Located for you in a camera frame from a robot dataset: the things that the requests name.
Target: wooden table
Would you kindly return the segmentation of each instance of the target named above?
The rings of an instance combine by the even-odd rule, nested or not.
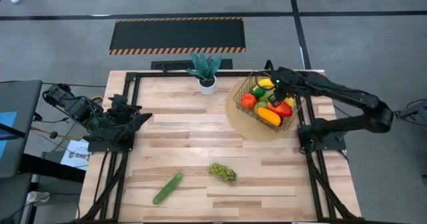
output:
[[[122,94],[125,74],[109,74],[104,109],[111,105],[107,97]],[[298,120],[286,138],[264,143],[245,139],[230,127],[224,101],[242,79],[218,77],[218,92],[205,96],[193,77],[141,78],[137,104],[153,117],[137,132],[129,154],[119,221],[316,220],[306,159],[298,151]],[[314,97],[312,101],[316,117],[336,118],[331,99]],[[324,156],[332,189],[360,216],[347,161],[336,151],[325,151]],[[82,214],[93,203],[102,159],[103,153],[90,158],[81,192]],[[213,162],[233,168],[238,180],[224,183],[212,177],[207,166]],[[108,161],[105,166],[99,192],[105,184]],[[178,172],[184,178],[177,190],[161,205],[153,205],[153,197]],[[319,190],[327,216],[320,186]],[[111,217],[114,197],[115,190],[107,217]]]

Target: green grapes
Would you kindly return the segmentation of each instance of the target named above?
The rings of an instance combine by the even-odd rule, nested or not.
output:
[[[235,181],[237,179],[237,175],[233,169],[218,163],[212,163],[209,166],[209,173],[221,177],[224,181]]]

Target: floor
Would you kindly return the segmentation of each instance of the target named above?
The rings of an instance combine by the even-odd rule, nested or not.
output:
[[[399,11],[425,11],[427,0],[296,1],[301,13],[343,12],[333,17],[301,16],[306,41],[302,51],[307,52],[309,63],[306,57],[302,61],[302,36],[297,35],[294,18],[283,15],[292,11],[291,0],[22,0],[19,5],[1,0],[0,81],[105,85],[111,70],[149,69],[152,61],[189,59],[185,55],[110,56],[115,19],[88,19],[88,15],[257,13],[244,18],[246,53],[223,54],[233,59],[235,69],[261,68],[266,59],[294,69],[311,64],[312,69],[325,69],[334,82],[376,94],[395,111],[426,97],[426,12],[399,15]],[[351,11],[371,13],[346,14]],[[29,20],[28,16],[45,16],[46,20]],[[91,97],[102,95],[104,88],[73,87],[72,91]],[[336,105],[351,115],[358,113]],[[43,100],[37,111],[46,120],[62,118]],[[58,133],[68,132],[71,125],[38,124]],[[82,130],[73,132],[81,134]],[[354,131],[346,135],[350,169],[365,218],[427,222],[427,186],[421,180],[421,174],[427,173],[426,142],[425,127],[399,120],[387,134]],[[31,134],[25,151],[40,155],[54,147]],[[75,210],[75,203],[40,207],[35,223],[69,221]]]

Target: potted plant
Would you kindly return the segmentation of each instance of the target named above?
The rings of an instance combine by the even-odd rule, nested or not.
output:
[[[200,58],[191,53],[191,60],[193,61],[195,70],[187,69],[190,75],[198,79],[200,92],[205,95],[214,94],[217,90],[216,72],[221,66],[222,58],[212,59],[205,57],[205,53],[200,54]]]

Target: woven placemat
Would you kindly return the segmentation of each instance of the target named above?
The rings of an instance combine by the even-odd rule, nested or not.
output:
[[[233,87],[233,89],[228,93],[226,99],[226,115],[230,125],[240,135],[254,141],[274,141],[276,139],[286,137],[293,125],[291,125],[287,130],[276,132],[263,123],[260,123],[257,119],[238,109],[233,97],[239,91],[244,82],[244,80],[240,81],[235,87]]]

